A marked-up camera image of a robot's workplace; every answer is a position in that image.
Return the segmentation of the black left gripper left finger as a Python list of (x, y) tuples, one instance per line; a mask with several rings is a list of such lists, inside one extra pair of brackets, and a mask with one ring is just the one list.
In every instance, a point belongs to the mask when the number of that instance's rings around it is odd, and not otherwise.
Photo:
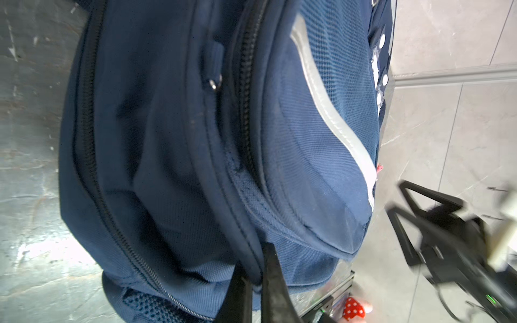
[(251, 323), (253, 312), (253, 284), (238, 262), (214, 323)]

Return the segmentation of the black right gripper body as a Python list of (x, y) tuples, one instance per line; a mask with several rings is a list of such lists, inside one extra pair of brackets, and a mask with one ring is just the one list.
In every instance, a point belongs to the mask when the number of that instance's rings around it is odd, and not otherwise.
[(436, 288), (454, 283), (496, 322), (516, 322), (516, 269), (507, 262), (499, 269), (490, 265), (484, 222), (452, 213), (415, 220), (422, 234), (415, 264), (428, 269), (429, 283)]

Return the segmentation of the navy blue student backpack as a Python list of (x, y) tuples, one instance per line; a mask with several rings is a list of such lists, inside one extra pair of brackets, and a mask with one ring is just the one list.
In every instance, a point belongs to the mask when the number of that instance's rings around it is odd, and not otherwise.
[(374, 211), (395, 1), (81, 1), (61, 216), (125, 322), (211, 322), (352, 261)]

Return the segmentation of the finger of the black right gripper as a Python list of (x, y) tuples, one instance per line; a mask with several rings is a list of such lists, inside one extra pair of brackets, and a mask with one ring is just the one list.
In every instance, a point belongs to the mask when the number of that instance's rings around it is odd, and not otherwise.
[(393, 226), (393, 230), (397, 236), (407, 265), (410, 268), (424, 265), (425, 258), (412, 245), (409, 236), (407, 235), (401, 223), (400, 217), (407, 220), (418, 229), (420, 229), (421, 220), (397, 205), (390, 206), (386, 210), (386, 214), (388, 215), (391, 225)]
[[(401, 182), (398, 183), (398, 188), (415, 218), (422, 220), (460, 220), (456, 212), (462, 210), (464, 207), (464, 201), (462, 199), (442, 192), (433, 191), (407, 180), (401, 180)], [(421, 208), (412, 197), (412, 193), (424, 196), (435, 202), (434, 207), (431, 209)]]

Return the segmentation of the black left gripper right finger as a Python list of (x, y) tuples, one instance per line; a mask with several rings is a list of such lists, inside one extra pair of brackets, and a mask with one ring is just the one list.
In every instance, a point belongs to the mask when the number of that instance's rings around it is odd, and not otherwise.
[(265, 268), (262, 280), (261, 322), (262, 323), (301, 323), (290, 299), (280, 261), (275, 246), (263, 246)]

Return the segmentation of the pink plush toy red heart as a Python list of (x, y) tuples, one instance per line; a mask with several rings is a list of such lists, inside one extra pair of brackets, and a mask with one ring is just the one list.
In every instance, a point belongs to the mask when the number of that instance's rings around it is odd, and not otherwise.
[(356, 297), (348, 297), (339, 322), (365, 323), (366, 315), (373, 311), (371, 303)]

